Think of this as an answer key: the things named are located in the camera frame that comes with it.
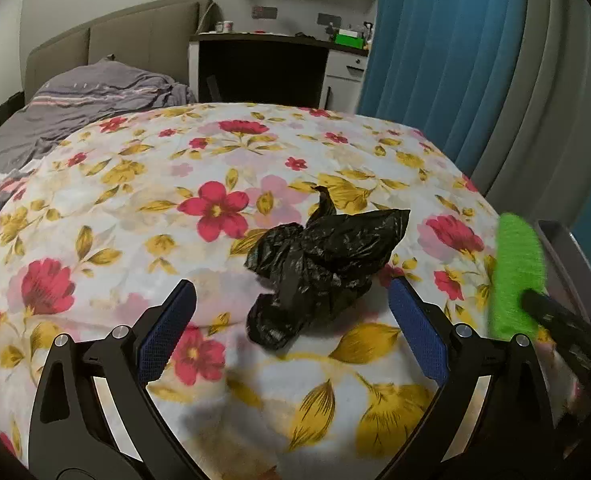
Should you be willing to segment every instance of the yellow leaf print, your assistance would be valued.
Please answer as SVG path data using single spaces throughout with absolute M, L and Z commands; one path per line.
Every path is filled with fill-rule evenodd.
M 238 175 L 238 170 L 235 168 L 230 168 L 230 170 L 226 172 L 224 182 L 226 184 L 226 188 L 229 191 L 232 191 L 235 188 L 235 185 L 238 183 Z
M 178 271 L 175 269 L 175 267 L 173 267 L 173 265 L 171 265 L 171 262 L 168 260 L 165 260 L 164 258 L 159 258 L 160 260 L 160 266 L 162 266 L 162 269 L 164 269 L 164 272 L 166 272 L 167 274 L 171 274 L 172 276 L 175 276 Z
M 180 117 L 184 114 L 189 108 L 182 107 L 182 108 L 168 108 L 162 112 L 163 117 Z
M 373 178 L 374 175 L 365 173 L 364 171 L 358 170 L 341 170 L 337 173 L 341 174 L 342 176 L 353 178 L 355 180 L 366 180 L 367 178 Z
M 482 312 L 489 304 L 490 293 L 491 288 L 485 283 L 478 285 L 475 289 L 475 306 L 480 312 Z
M 369 384 L 369 407 L 357 425 L 359 456 L 381 458 L 398 452 L 431 403 L 419 384 Z
M 490 283 L 493 283 L 493 273 L 495 272 L 496 263 L 496 259 L 490 254 L 484 256 L 484 270 L 487 272 Z
M 51 321 L 43 321 L 36 326 L 30 337 L 31 359 L 40 348 L 49 349 L 60 332 L 60 328 Z
M 291 424 L 291 444 L 293 451 L 301 446 L 312 446 L 324 438 L 335 415 L 335 393 L 331 381 L 313 388 L 306 397 Z
M 402 269 L 404 270 L 413 270 L 418 266 L 418 259 L 411 258 L 409 260 L 404 260 L 402 262 Z
M 186 187 L 176 187 L 178 193 L 180 193 L 184 198 L 191 198 L 193 196 L 193 192 Z
M 93 265 L 105 266 L 111 265 L 117 262 L 122 256 L 122 251 L 116 249 L 102 249 L 97 253 L 93 254 L 87 261 Z
M 55 222 L 56 220 L 59 220 L 60 218 L 62 218 L 62 215 L 60 214 L 59 211 L 57 211 L 57 209 L 51 208 L 46 212 L 46 219 L 49 222 Z
M 91 250 L 91 245 L 93 245 L 93 231 L 87 225 L 82 226 L 78 233 L 78 239 L 75 240 L 75 251 L 80 260 Z
M 424 167 L 424 160 L 418 155 L 413 155 L 412 153 L 404 153 L 404 152 L 397 152 L 395 155 L 399 162 L 408 166 L 410 168 L 414 168 L 415 170 Z
M 22 458 L 22 438 L 19 434 L 19 428 L 15 420 L 11 421 L 11 440 L 13 441 L 13 449 L 15 449 L 16 456 Z
M 242 256 L 243 254 L 247 254 L 258 243 L 258 240 L 266 231 L 266 229 L 251 229 L 246 233 L 244 238 L 233 242 L 230 246 L 229 255 Z
M 469 312 L 463 306 L 456 304 L 455 313 L 458 315 L 461 322 L 466 323 L 472 328 L 476 328 L 476 323 L 471 317 L 471 314 L 469 314 Z
M 402 141 L 398 140 L 398 139 L 389 139 L 389 138 L 384 138 L 384 139 L 378 139 L 378 142 L 380 144 L 384 144 L 385 146 L 399 146 Z
M 230 312 L 223 312 L 219 316 L 217 316 L 212 322 L 211 326 L 209 327 L 208 335 L 214 335 L 218 332 L 221 332 L 225 328 L 229 326 L 230 321 Z
M 391 180 L 390 178 L 381 178 L 380 182 L 391 189 L 405 189 L 405 187 L 409 187 L 409 184 L 404 184 L 404 182 L 400 182 L 399 180 Z
M 317 184 L 315 182 L 306 182 L 305 180 L 294 180 L 289 187 L 296 191 L 300 191 L 302 193 L 315 193 L 315 187 Z
M 111 162 L 111 159 L 108 158 L 107 160 L 103 160 L 102 162 L 98 162 L 94 165 L 90 170 L 86 172 L 86 176 L 93 176 L 98 174 L 100 171 L 104 170 L 104 168 Z
M 279 152 L 283 150 L 282 146 L 278 146 L 277 144 L 271 144 L 270 146 L 263 144 L 262 146 L 258 146 L 255 148 L 256 150 L 264 150 L 266 152 Z
M 144 246 L 153 256 L 166 256 L 176 247 L 176 243 L 171 235 L 157 235 L 146 240 Z
M 24 359 L 24 354 L 22 354 L 20 349 L 16 346 L 8 345 L 2 351 L 0 365 L 3 368 L 14 368 L 19 365 L 22 359 Z
M 141 208 L 138 209 L 138 211 L 156 213 L 160 211 L 166 211 L 176 205 L 178 204 L 176 204 L 175 202 L 171 202 L 169 200 L 154 200 L 153 202 L 149 202 L 146 205 L 143 205 Z
M 30 207 L 31 211 L 40 211 L 40 209 L 44 209 L 46 207 L 46 202 L 44 200 L 33 200 Z
M 246 141 L 246 145 L 250 146 L 253 142 L 274 142 L 275 137 L 270 135 L 254 135 Z
M 226 385 L 230 392 L 238 399 L 244 402 L 247 406 L 261 410 L 264 403 L 261 397 L 256 394 L 250 387 L 246 386 L 242 381 L 227 377 Z
M 19 236 L 16 238 L 16 243 L 13 247 L 13 250 L 15 251 L 15 254 L 17 254 L 18 256 L 24 256 L 26 254 L 26 251 L 24 250 L 24 242 L 22 241 L 22 238 L 20 238 Z
M 269 213 L 271 213 L 271 210 L 273 209 L 273 203 L 273 193 L 267 191 L 266 193 L 262 193 L 258 197 L 256 207 L 258 208 L 258 211 L 261 212 L 263 215 L 268 215 Z
M 362 323 L 342 336 L 329 357 L 353 365 L 370 363 L 393 350 L 399 333 L 395 326 Z
M 149 144 L 134 144 L 129 146 L 127 149 L 122 150 L 120 155 L 134 155 L 135 153 L 144 153 L 146 150 L 150 150 L 153 146 Z
M 447 200 L 446 198 L 444 198 L 443 196 L 440 195 L 435 195 L 435 198 L 437 198 L 437 201 L 442 204 L 444 207 L 446 207 L 447 209 L 450 209 L 451 211 L 455 211 L 456 213 L 460 213 L 460 210 L 457 208 L 457 206 L 451 202 L 450 200 Z
M 229 153 L 229 152 L 232 152 L 233 150 L 237 150 L 238 148 L 239 148 L 239 145 L 237 145 L 237 144 L 234 144 L 232 146 L 223 146 L 221 148 L 214 149 L 211 152 L 211 155 L 222 155 L 223 153 Z
M 342 177 L 325 173 L 320 173 L 318 179 L 320 186 L 326 186 L 329 190 L 331 200 L 338 209 L 344 210 L 347 214 L 355 214 L 367 208 L 370 189 L 354 186 Z
M 143 173 L 146 173 L 146 167 L 143 164 L 133 162 L 133 160 L 123 160 L 117 166 L 108 170 L 101 181 L 109 186 L 126 184 Z
M 186 153 L 186 150 L 179 150 L 179 152 L 175 152 L 173 153 L 173 155 L 171 155 L 168 160 L 175 160 L 176 158 L 181 157 L 182 155 L 184 155 Z
M 106 202 L 109 198 L 113 198 L 117 194 L 119 189 L 120 189 L 120 186 L 115 186 L 113 189 L 109 189 L 108 191 L 105 191 L 95 201 L 95 204 L 98 205 L 98 204 L 101 204 L 102 202 Z
M 193 402 L 193 396 L 178 392 L 168 386 L 162 386 L 161 384 L 150 383 L 147 385 L 147 390 L 150 391 L 156 397 L 160 397 L 162 400 L 168 400 L 170 402 L 181 402 L 182 404 L 190 404 Z
M 2 224 L 2 236 L 0 237 L 0 244 L 7 245 L 13 241 L 19 232 L 28 225 L 26 215 L 28 209 L 24 206 L 18 207 L 12 215 L 2 215 L 0 217 L 0 224 Z

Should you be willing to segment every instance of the green brush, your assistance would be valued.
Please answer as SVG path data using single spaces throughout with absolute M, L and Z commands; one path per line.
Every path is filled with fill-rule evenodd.
M 505 341 L 518 333 L 536 338 L 538 325 L 522 310 L 520 297 L 529 288 L 544 292 L 545 286 L 546 267 L 535 231 L 519 216 L 504 213 L 499 218 L 498 257 L 489 309 L 491 336 Z

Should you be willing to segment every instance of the upholstered headboard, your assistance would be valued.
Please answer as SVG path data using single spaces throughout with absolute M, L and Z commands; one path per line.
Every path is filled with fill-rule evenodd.
M 210 19 L 205 14 L 212 2 L 148 2 L 96 18 L 50 39 L 34 48 L 26 60 L 25 100 L 51 77 L 111 54 L 117 61 L 188 84 L 188 39 L 208 30 Z

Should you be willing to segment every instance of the pink flower print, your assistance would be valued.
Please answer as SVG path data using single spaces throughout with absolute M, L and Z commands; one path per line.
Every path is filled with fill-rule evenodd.
M 258 211 L 253 215 L 258 227 L 270 229 L 276 225 L 301 222 L 302 215 L 293 206 L 308 197 L 288 187 L 287 181 L 276 175 L 267 175 L 260 181 L 260 187 L 246 190 L 250 203 L 255 203 Z

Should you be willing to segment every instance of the gray blanket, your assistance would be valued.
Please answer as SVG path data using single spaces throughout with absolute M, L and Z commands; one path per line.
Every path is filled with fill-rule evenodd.
M 50 152 L 86 124 L 147 108 L 195 102 L 190 88 L 166 75 L 102 59 L 52 78 L 0 126 L 0 173 Z

